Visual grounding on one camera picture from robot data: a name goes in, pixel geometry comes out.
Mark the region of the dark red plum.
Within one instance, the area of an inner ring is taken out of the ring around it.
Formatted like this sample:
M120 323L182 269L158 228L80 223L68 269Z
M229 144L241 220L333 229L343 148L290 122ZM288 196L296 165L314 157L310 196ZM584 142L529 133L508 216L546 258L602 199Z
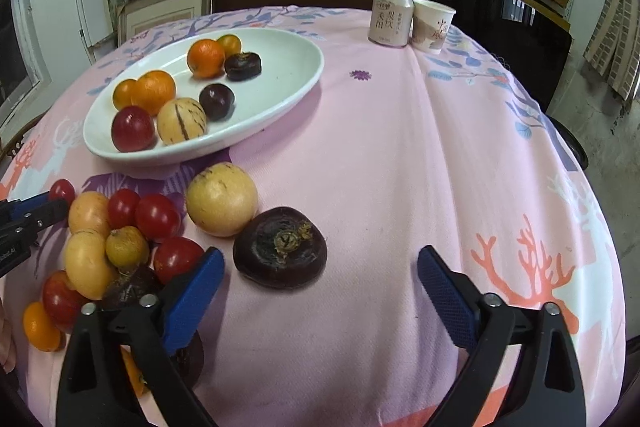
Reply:
M88 299L76 291L64 270L58 270L42 286L42 303L54 324L70 332Z

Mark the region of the large yellow round fruit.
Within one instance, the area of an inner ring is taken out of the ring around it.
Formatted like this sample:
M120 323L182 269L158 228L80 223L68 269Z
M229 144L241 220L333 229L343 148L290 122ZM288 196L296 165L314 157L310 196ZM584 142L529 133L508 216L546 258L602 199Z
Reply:
M238 234L256 215L257 187L231 162L200 172L186 189L186 212L198 228L216 237Z

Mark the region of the large dark water chestnut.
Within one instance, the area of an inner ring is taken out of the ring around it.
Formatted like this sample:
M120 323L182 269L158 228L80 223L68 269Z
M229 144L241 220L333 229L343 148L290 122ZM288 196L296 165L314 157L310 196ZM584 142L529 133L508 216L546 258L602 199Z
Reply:
M259 213L233 243L235 268L254 283L278 291L314 283L326 260L324 236L314 222L291 207Z

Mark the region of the red apple plum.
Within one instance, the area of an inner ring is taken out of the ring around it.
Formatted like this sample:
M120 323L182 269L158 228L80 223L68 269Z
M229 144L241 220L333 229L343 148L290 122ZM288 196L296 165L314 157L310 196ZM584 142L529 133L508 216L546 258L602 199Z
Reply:
M122 153L146 150L156 141L152 117L138 106L126 106L113 119L112 142Z

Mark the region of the yellow-orange citrus fruit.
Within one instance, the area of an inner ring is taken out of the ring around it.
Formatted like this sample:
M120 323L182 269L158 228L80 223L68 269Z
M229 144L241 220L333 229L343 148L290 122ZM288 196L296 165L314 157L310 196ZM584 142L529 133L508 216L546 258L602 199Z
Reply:
M223 35L217 39L217 42L224 50L225 57L229 57L242 52L242 41L236 35Z

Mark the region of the red cherry tomato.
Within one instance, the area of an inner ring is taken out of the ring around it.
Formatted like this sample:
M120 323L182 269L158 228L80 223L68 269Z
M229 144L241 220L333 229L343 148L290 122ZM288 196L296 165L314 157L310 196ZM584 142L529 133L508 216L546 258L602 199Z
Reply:
M73 184L66 179L58 179L56 180L49 191L49 200L57 200L64 199L67 202L67 205L72 205L74 199L76 198L76 191Z
M181 216L168 197L150 194L143 196L138 202L136 225L146 239L158 242L178 233Z
M153 269L163 285L174 277L188 273L200 258L204 249L186 237L168 237L157 247L153 258Z
M116 191L107 204L107 217L112 230L136 224L136 210L140 196L129 188Z

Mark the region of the yellow oval fruit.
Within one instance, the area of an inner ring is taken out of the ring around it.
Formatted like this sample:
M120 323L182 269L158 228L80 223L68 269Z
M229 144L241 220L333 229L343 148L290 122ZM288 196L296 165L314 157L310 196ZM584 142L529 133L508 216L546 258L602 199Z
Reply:
M106 237L111 233L108 222L108 198L96 191L89 191L77 196L68 213L70 233L92 230Z
M70 236L64 249L64 267L76 291L90 300L101 300L118 277L105 254L104 237L93 230L80 230Z

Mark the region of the dark water chestnut front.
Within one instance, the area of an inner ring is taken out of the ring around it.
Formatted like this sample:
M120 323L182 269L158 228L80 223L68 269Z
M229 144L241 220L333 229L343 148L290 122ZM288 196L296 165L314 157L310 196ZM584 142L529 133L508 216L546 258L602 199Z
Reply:
M195 332L190 343L171 355L170 361L186 387L193 389L204 367L204 349L199 332Z

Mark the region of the orange tangerine front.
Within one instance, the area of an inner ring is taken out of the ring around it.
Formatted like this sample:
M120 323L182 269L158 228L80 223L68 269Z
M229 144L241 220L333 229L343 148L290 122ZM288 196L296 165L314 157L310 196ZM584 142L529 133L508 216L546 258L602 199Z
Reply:
M122 359L124 360L132 389L134 389L134 394L138 399L140 399L142 395L148 391L148 388L145 386L142 373L140 372L140 369L138 369L136 363L134 363L134 358L132 357L130 350L125 347L120 347L120 351L122 351Z

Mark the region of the small orange tangerine left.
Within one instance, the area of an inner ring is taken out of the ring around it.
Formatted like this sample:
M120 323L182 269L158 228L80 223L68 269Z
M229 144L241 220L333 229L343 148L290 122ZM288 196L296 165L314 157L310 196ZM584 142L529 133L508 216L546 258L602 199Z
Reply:
M63 346L63 332L54 324L40 301L29 303L25 308L23 329L28 342L39 351L54 352Z

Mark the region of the pink deer tablecloth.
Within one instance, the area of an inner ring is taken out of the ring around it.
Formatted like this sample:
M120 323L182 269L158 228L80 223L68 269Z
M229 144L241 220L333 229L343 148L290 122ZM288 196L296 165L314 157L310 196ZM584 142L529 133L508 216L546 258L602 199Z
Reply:
M270 27L314 42L314 89L224 155L262 209L288 206L322 232L328 262L300 291L229 268L200 335L196 393L221 426L421 426L462 361L416 276L433 246L509 305L554 301L573 336L587 421L620 396L625 299L600 205L537 103L487 51L450 31L441 54L377 46L358 10L277 6L145 31L58 98L1 179L5 198L56 180L77 191L183 190L208 158L129 170L93 156L82 125L120 73L171 43Z

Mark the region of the striped pepino melon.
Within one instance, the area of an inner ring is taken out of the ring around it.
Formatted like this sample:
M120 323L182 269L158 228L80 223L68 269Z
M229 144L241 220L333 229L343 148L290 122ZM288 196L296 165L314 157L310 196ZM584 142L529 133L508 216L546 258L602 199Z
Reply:
M207 117L194 98L174 98L156 116L156 127L165 145L199 138L207 132Z

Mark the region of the small dark chestnut on plate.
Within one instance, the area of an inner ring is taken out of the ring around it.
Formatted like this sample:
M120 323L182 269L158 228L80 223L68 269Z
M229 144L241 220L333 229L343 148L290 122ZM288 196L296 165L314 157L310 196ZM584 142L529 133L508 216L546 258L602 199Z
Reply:
M262 59L254 52L230 55L224 61L224 71L232 81L243 81L262 73Z

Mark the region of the framed picture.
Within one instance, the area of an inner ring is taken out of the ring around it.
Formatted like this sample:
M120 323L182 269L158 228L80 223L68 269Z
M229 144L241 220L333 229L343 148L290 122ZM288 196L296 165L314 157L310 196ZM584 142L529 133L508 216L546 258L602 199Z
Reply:
M118 13L117 44L156 26L212 12L213 0L134 0Z

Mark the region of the pink drink can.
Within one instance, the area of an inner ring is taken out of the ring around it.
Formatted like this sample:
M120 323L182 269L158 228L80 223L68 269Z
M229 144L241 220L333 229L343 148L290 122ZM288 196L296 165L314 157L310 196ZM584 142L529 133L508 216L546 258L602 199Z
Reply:
M409 42L413 0L373 0L368 37L381 46L403 48Z

